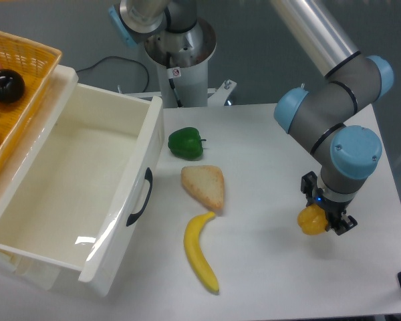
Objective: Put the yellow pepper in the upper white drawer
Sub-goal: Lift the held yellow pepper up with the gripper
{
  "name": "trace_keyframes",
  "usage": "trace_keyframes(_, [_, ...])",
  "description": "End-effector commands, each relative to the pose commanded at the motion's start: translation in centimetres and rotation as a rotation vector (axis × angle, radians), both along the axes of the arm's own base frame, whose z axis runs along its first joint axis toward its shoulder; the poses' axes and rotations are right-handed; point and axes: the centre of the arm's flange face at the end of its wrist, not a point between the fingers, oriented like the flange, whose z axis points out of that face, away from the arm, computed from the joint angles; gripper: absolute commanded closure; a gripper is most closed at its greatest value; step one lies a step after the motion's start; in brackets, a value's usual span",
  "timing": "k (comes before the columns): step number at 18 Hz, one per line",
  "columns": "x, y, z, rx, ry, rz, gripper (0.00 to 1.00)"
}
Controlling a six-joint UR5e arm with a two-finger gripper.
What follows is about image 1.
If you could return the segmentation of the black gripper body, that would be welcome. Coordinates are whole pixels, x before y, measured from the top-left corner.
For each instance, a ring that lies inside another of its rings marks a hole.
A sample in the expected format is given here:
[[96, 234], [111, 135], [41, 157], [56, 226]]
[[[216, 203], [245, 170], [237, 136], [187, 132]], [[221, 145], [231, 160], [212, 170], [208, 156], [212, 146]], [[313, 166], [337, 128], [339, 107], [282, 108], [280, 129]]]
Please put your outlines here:
[[307, 204], [316, 204], [323, 209], [328, 223], [340, 223], [350, 201], [332, 201], [330, 197], [325, 196], [322, 189], [314, 187], [307, 194]]

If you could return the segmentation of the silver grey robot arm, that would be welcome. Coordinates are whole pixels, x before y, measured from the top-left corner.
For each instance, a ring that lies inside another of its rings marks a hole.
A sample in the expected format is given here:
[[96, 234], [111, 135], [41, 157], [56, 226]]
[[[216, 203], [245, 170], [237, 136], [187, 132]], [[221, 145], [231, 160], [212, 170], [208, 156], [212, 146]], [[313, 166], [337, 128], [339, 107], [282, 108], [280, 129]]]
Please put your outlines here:
[[[274, 118], [320, 165], [301, 179], [308, 205], [325, 212], [326, 229], [341, 235], [356, 226], [346, 209], [382, 154], [378, 136], [346, 120], [386, 94], [394, 83], [390, 64], [363, 56], [319, 1], [273, 1], [273, 8], [325, 78], [315, 93], [288, 91]], [[124, 42], [142, 44], [156, 64], [167, 108], [205, 107], [221, 101], [209, 95], [207, 62], [217, 39], [194, 1], [121, 1], [109, 16]]]

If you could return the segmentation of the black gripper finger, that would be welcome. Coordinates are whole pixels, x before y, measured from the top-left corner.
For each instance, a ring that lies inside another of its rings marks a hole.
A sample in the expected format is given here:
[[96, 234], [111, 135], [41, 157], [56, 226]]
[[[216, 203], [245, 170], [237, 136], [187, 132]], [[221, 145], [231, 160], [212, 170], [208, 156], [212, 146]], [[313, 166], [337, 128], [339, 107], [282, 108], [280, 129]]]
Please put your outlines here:
[[301, 193], [305, 195], [308, 205], [317, 204], [317, 175], [310, 171], [301, 177]]
[[326, 218], [326, 231], [333, 231], [336, 235], [342, 235], [358, 225], [358, 222], [352, 216], [347, 216], [346, 214], [339, 216], [327, 213]]

